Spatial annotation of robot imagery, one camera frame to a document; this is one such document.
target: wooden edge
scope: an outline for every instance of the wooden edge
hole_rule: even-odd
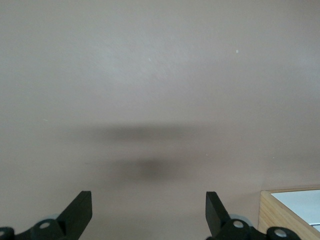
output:
[[[320,186],[288,188],[288,189],[274,189],[274,190],[267,190],[267,192],[269,192],[270,194],[275,194],[275,193],[299,192],[299,191],[311,191],[311,190],[320,190]]]
[[[279,226],[293,230],[302,240],[319,240],[320,232],[301,219],[269,191],[260,194],[258,230],[266,233],[270,227]]]

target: beige wall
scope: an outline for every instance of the beige wall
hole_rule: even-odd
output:
[[[91,190],[82,239],[209,235],[205,193],[320,183],[320,1],[0,1],[0,226]]]

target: wall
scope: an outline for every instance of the wall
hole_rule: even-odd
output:
[[[320,175],[320,2],[0,2],[0,226],[91,190],[82,239],[205,239],[205,193]]]

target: white surface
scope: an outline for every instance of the white surface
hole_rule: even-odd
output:
[[[313,227],[320,232],[320,225],[316,225],[316,226],[313,226]]]
[[[320,1],[0,0],[0,226],[92,191],[82,240],[204,240],[206,191],[320,183]]]
[[[320,190],[276,192],[272,195],[308,224],[320,224]]]

